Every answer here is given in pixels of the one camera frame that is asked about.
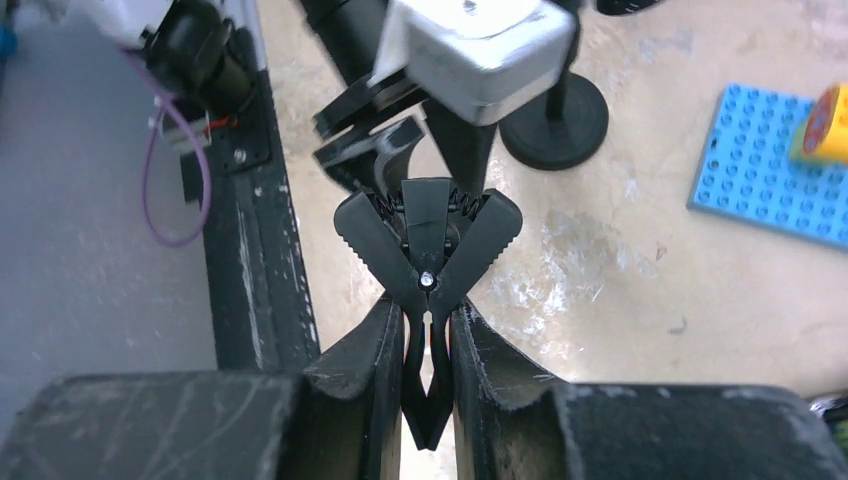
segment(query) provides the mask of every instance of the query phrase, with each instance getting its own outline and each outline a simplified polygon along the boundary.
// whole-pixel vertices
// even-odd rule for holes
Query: screw
[[[418,283],[422,288],[430,288],[436,283],[436,277],[430,272],[424,272],[421,274],[421,278],[418,279]]]

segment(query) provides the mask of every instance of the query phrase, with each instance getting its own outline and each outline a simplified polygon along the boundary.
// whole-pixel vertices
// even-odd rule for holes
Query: purple cable
[[[197,138],[197,134],[191,129],[191,126],[186,121],[185,117],[177,107],[174,106],[174,103],[171,101],[170,95],[168,95],[160,86],[156,83],[154,79],[150,77],[150,75],[142,69],[136,62],[135,59],[127,52],[122,52],[127,60],[130,62],[130,65],[138,72],[139,76],[142,80],[153,90],[153,94],[156,95],[159,100],[162,102],[162,106],[159,108],[159,112],[156,114],[156,123],[158,125],[165,114],[167,113],[174,122],[180,127],[180,130],[185,133],[188,141],[191,143],[191,146],[194,147],[194,154],[197,157],[197,163],[200,165],[200,176],[203,179],[203,196],[200,201],[200,221],[197,226],[185,237],[178,239],[170,239],[159,233],[156,227],[153,225],[153,220],[150,218],[150,211],[147,206],[147,181],[150,177],[150,163],[153,159],[153,147],[156,145],[156,137],[158,136],[158,132],[156,131],[156,127],[152,128],[150,132],[150,140],[147,143],[147,153],[144,157],[144,170],[141,174],[141,208],[144,211],[144,222],[147,225],[147,229],[150,231],[150,234],[153,236],[153,239],[156,240],[161,245],[171,248],[180,248],[188,245],[193,242],[201,233],[203,233],[203,226],[206,225],[206,219],[209,218],[209,205],[212,203],[212,176],[209,173],[209,160],[206,158],[206,152],[203,150],[203,146],[200,144],[200,139]]]

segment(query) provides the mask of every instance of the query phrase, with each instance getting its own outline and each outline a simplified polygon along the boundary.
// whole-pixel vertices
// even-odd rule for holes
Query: purple wire
[[[171,248],[184,247],[193,242],[198,236],[200,236],[201,233],[203,233],[203,227],[206,225],[206,219],[209,218],[209,206],[212,203],[212,175],[209,173],[209,160],[206,158],[206,152],[200,144],[200,139],[197,138],[197,134],[195,134],[191,129],[191,126],[188,124],[188,121],[186,121],[183,114],[180,113],[180,111],[177,110],[177,107],[174,106],[170,95],[156,83],[156,80],[150,77],[147,71],[142,69],[136,63],[135,59],[133,59],[129,53],[122,53],[127,60],[129,60],[130,65],[132,65],[136,72],[138,72],[141,79],[144,80],[151,90],[153,90],[153,94],[156,95],[162,102],[162,106],[156,114],[155,125],[158,125],[167,113],[168,116],[174,120],[177,126],[180,127],[180,130],[185,133],[189,143],[191,143],[191,146],[194,147],[194,154],[197,157],[197,163],[200,165],[200,176],[203,179],[203,195],[200,201],[200,220],[197,223],[197,226],[195,226],[194,229],[192,229],[192,231],[185,237],[177,239],[167,238],[159,233],[159,230],[157,230],[153,225],[153,220],[150,218],[150,211],[147,205],[147,182],[150,177],[150,163],[153,159],[153,147],[156,145],[156,137],[158,136],[156,127],[154,126],[152,128],[150,132],[150,140],[147,142],[147,153],[144,157],[144,170],[141,174],[141,208],[144,211],[144,223],[147,225],[147,229],[150,231],[153,239],[159,244]]]

